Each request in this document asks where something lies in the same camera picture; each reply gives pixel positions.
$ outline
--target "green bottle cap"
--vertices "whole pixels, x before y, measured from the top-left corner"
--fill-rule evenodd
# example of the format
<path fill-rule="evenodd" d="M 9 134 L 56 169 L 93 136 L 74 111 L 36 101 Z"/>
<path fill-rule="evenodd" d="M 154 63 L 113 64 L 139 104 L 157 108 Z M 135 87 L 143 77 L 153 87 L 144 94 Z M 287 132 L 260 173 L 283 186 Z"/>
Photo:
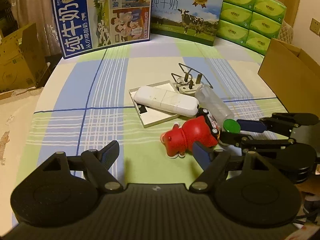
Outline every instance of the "green bottle cap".
<path fill-rule="evenodd" d="M 227 132 L 240 133 L 240 125 L 233 119 L 226 119 L 223 122 L 223 128 Z"/>

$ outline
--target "blue milk box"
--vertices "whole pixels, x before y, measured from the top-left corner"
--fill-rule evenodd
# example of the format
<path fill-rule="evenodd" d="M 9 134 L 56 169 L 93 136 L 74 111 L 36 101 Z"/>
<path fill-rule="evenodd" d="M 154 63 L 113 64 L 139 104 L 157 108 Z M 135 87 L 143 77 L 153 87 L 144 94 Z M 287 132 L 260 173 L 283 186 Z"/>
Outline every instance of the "blue milk box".
<path fill-rule="evenodd" d="M 152 0 L 151 32 L 213 46 L 223 0 Z"/>
<path fill-rule="evenodd" d="M 149 40 L 150 0 L 52 0 L 63 58 Z"/>

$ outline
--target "robotic arm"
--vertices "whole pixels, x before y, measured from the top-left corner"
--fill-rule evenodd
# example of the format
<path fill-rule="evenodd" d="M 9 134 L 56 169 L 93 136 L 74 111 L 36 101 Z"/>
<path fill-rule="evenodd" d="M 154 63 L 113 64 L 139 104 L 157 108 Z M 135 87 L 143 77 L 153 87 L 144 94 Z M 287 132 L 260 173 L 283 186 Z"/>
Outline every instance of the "robotic arm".
<path fill-rule="evenodd" d="M 314 125 L 294 121 L 294 128 Z M 204 172 L 189 189 L 181 183 L 124 188 L 108 172 L 119 154 L 117 141 L 81 156 L 56 152 L 13 191 L 11 206 L 19 224 L 3 240 L 281 240 L 295 231 L 292 221 L 301 199 L 292 182 L 304 181 L 314 170 L 316 151 L 292 137 L 261 141 L 222 132 L 220 140 L 241 147 L 243 155 L 194 143 Z M 207 161 L 201 164 L 199 156 Z M 227 179 L 235 170 L 241 174 Z M 86 179 L 70 171 L 83 171 Z"/>

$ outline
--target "black cable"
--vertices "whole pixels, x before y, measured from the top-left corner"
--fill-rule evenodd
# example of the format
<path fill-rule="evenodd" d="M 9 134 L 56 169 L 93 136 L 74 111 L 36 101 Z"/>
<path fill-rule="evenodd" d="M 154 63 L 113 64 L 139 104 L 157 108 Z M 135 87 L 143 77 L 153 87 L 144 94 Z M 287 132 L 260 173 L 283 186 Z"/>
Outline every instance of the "black cable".
<path fill-rule="evenodd" d="M 294 223 L 294 224 L 300 224 L 300 225 L 304 225 L 304 224 L 305 224 L 305 222 L 300 221 L 300 220 L 294 220 L 292 223 Z"/>
<path fill-rule="evenodd" d="M 316 209 L 316 210 L 314 210 L 314 211 L 312 211 L 312 212 L 310 212 L 308 214 L 305 214 L 305 215 L 302 215 L 302 216 L 296 216 L 296 219 L 311 217 L 311 216 L 313 216 L 313 215 L 315 215 L 315 214 L 317 214 L 319 212 L 320 212 L 320 208 L 318 208 L 318 209 Z"/>

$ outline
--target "wall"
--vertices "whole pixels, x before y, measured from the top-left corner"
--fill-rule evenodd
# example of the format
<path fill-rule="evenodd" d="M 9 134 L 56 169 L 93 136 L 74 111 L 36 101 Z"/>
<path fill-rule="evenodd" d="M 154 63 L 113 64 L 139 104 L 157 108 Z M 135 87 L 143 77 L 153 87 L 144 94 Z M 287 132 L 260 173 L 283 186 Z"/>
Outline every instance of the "wall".
<path fill-rule="evenodd" d="M 292 44 L 306 51 L 320 64 L 320 36 L 309 30 L 311 19 L 320 21 L 320 0 L 300 0 L 293 26 Z"/>

